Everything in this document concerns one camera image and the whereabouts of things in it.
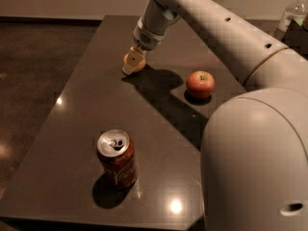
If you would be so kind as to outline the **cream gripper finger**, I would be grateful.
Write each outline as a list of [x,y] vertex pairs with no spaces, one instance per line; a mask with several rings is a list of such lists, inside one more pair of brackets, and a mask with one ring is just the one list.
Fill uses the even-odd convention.
[[128,64],[124,65],[123,63],[122,71],[126,75],[136,73],[134,70],[142,59],[145,59],[145,52],[138,46],[132,46],[128,51]]

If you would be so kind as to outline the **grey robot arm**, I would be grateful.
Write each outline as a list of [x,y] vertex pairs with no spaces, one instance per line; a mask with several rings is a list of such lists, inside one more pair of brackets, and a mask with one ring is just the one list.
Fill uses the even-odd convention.
[[308,231],[308,61],[212,0],[150,0],[126,74],[178,19],[246,90],[203,133],[206,231]]

